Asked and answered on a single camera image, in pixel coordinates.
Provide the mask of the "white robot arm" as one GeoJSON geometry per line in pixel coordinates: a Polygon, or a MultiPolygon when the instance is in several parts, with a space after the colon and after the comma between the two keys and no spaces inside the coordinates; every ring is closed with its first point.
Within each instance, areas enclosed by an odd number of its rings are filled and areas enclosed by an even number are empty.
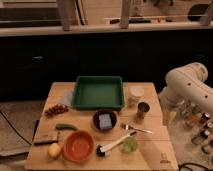
{"type": "Polygon", "coordinates": [[[208,70],[199,62],[172,69],[166,74],[166,86],[158,94],[164,125],[169,124],[170,112],[187,101],[213,115],[213,88],[205,84],[207,78],[208,70]]]}

